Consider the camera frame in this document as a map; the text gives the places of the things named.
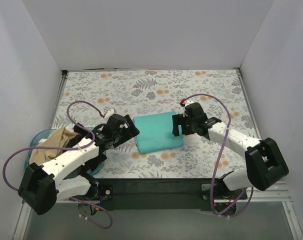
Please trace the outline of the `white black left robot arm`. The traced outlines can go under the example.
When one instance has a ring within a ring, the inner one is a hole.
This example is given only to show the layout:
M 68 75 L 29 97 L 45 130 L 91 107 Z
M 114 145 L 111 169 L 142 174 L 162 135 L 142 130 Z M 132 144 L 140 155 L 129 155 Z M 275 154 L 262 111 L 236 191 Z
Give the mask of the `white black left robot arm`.
M 24 172 L 18 195 L 38 214 L 48 212 L 57 201 L 74 196 L 94 198 L 99 182 L 88 174 L 106 160 L 106 151 L 139 135 L 129 115 L 113 113 L 93 129 L 75 126 L 80 140 L 53 160 L 31 163 Z

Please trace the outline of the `teal t shirt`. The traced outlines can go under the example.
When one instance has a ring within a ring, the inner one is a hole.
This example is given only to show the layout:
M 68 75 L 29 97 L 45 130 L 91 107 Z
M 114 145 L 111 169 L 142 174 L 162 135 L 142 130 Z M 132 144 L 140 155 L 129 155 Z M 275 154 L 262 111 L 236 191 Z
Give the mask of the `teal t shirt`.
M 168 149 L 179 148 L 184 145 L 183 137 L 174 136 L 172 116 L 175 111 L 136 116 L 134 125 L 139 130 L 135 143 L 140 154 L 149 154 Z

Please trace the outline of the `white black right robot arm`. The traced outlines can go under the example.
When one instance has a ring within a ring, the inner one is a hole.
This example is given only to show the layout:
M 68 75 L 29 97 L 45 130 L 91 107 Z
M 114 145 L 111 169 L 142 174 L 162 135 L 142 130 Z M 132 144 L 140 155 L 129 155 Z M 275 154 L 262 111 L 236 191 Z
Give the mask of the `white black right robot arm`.
M 275 140 L 247 136 L 216 117 L 207 117 L 198 102 L 187 101 L 184 112 L 173 115 L 175 137 L 197 134 L 221 144 L 245 160 L 245 168 L 225 173 L 214 181 L 210 191 L 215 196 L 227 196 L 238 190 L 254 187 L 265 191 L 289 174 L 289 168 Z

